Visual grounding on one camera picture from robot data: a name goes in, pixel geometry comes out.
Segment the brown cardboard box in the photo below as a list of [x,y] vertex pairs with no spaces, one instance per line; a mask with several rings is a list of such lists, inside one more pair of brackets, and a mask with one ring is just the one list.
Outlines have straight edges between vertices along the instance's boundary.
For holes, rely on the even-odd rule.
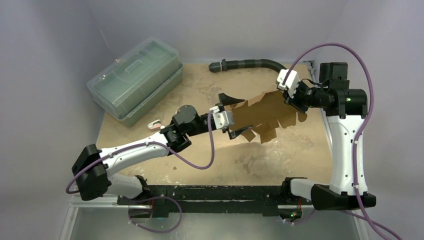
[[304,122],[308,115],[285,103],[283,93],[279,90],[263,92],[249,100],[232,104],[234,125],[232,131],[250,126],[241,135],[251,142],[256,136],[260,143],[267,143],[277,137],[277,129],[295,126]]

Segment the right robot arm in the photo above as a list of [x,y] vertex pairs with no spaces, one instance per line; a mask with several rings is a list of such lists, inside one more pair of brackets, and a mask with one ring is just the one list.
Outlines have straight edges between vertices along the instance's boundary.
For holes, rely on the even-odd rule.
[[311,201],[316,210],[372,208],[377,198],[368,192],[363,164],[363,124],[369,116],[368,96],[350,88],[348,64],[320,65],[319,82],[308,86],[294,70],[282,69],[276,79],[284,102],[300,113],[319,108],[325,113],[331,136],[332,175],[329,184],[305,177],[286,177],[280,196],[288,204],[299,198]]

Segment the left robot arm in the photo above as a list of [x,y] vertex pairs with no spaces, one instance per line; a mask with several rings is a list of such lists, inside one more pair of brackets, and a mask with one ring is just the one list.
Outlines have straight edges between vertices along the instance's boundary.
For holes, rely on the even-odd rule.
[[[67,194],[79,194],[83,201],[91,201],[105,194],[121,195],[138,205],[146,203],[149,191],[142,176],[124,176],[118,173],[130,166],[155,158],[175,156],[187,165],[206,170],[215,160],[215,142],[213,131],[227,133],[231,140],[248,130],[243,127],[234,131],[233,113],[226,106],[242,102],[242,99],[230,97],[224,93],[218,95],[219,103],[211,107],[208,113],[198,114],[192,105],[181,106],[172,116],[170,124],[144,139],[121,146],[98,148],[87,145],[71,168],[73,178],[66,187]],[[196,165],[180,155],[192,142],[190,137],[207,133],[209,135],[211,155],[204,166]]]

